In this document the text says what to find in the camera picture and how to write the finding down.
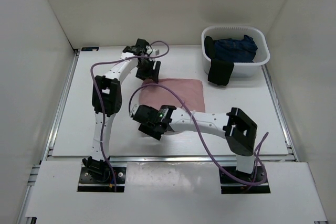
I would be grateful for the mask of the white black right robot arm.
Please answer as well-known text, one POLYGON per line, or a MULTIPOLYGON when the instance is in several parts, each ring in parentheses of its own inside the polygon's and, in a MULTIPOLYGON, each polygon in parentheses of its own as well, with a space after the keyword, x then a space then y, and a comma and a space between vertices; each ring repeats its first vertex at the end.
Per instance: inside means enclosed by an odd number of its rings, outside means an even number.
POLYGON ((130 117, 140 124, 138 130, 156 140, 166 132, 196 132, 218 136, 227 141, 236 155, 236 177, 247 182, 255 175, 254 146, 257 124, 241 109, 228 113, 191 112, 171 105, 159 110, 136 104, 130 117))

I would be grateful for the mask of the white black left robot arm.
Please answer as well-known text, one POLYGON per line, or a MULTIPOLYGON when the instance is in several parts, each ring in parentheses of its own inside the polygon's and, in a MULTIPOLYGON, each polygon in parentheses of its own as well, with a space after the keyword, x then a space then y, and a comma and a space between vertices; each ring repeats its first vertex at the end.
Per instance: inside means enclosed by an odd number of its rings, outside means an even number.
POLYGON ((144 39, 138 39, 133 46, 126 46, 113 67, 104 75, 94 75, 95 63, 90 68, 93 81, 92 106, 95 112, 95 128, 91 154, 83 159, 88 173, 100 183, 104 183, 115 175, 109 163, 109 142, 112 123, 122 106, 121 85, 128 74, 137 68, 136 77, 140 80, 150 79, 159 82, 159 51, 144 39))

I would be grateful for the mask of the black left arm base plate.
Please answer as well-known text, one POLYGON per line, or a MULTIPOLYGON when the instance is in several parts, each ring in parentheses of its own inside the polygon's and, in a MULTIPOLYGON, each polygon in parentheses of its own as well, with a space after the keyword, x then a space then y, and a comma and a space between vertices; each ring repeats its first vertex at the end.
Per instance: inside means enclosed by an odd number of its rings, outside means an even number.
POLYGON ((125 189, 127 168, 123 166, 115 167, 114 174, 116 182, 114 182, 114 178, 109 171, 106 171, 105 174, 100 177, 91 174, 89 170, 83 166, 79 175, 77 191, 93 193, 123 193, 125 189))

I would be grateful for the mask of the pink trousers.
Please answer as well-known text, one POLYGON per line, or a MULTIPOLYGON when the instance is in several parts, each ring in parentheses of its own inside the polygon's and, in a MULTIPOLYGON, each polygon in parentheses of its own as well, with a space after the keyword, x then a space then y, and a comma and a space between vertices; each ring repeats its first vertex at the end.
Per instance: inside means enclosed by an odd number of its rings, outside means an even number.
POLYGON ((202 81, 196 79, 165 78, 159 80, 159 84, 172 90, 175 95, 158 86, 148 86, 140 91, 140 105, 144 104, 157 110, 163 105, 182 108, 183 106, 176 98, 179 97, 190 111, 205 112, 202 81))

